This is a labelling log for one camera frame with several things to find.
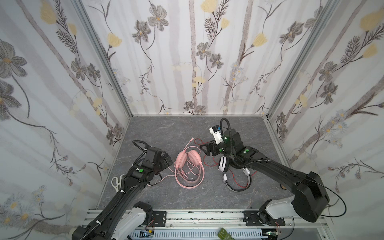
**green object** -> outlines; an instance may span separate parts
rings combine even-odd
[[[217,236],[222,240],[235,240],[224,228],[221,228]]]

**black mounting plate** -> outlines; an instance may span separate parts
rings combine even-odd
[[[153,226],[154,227],[165,227],[167,221],[166,211],[153,211]]]
[[[262,227],[264,226],[259,222],[259,219],[257,217],[258,210],[250,210],[250,211],[244,211],[244,221],[247,227]],[[284,219],[278,218],[276,219],[276,222],[279,224],[279,226],[285,226]],[[277,226],[276,223],[272,223],[270,226]]]

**robotic arm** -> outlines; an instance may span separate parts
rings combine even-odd
[[[144,143],[146,146],[141,148],[137,142]],[[171,166],[173,162],[169,155],[159,148],[151,147],[142,141],[133,141],[133,143],[143,153],[121,180],[121,188],[106,208],[86,228],[77,227],[72,234],[72,240],[126,239],[138,225],[148,225],[152,221],[152,207],[142,202],[135,204],[127,217],[122,220],[121,217],[128,205],[153,177]]]
[[[228,129],[223,132],[222,122],[226,121]],[[259,209],[260,223],[269,225],[280,217],[299,215],[309,222],[317,221],[318,217],[329,203],[329,197],[318,174],[308,174],[288,168],[266,157],[259,150],[245,146],[240,134],[231,129],[226,118],[221,119],[220,125],[210,128],[215,140],[200,145],[207,156],[223,154],[226,158],[224,172],[228,164],[234,168],[249,167],[257,170],[273,180],[284,185],[294,194],[281,200],[268,200]]]

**white scissors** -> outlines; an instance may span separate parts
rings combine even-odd
[[[121,188],[121,178],[122,178],[123,176],[124,176],[124,174],[120,176],[120,181],[119,181],[119,179],[118,179],[117,177],[113,177],[113,178],[111,179],[112,187],[116,190],[116,192],[118,192],[119,189]]]

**pink ear cup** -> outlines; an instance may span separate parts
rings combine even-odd
[[[200,154],[196,150],[189,151],[187,155],[194,165],[198,166],[201,164]]]
[[[182,168],[187,160],[187,154],[185,152],[179,152],[176,158],[175,167]]]

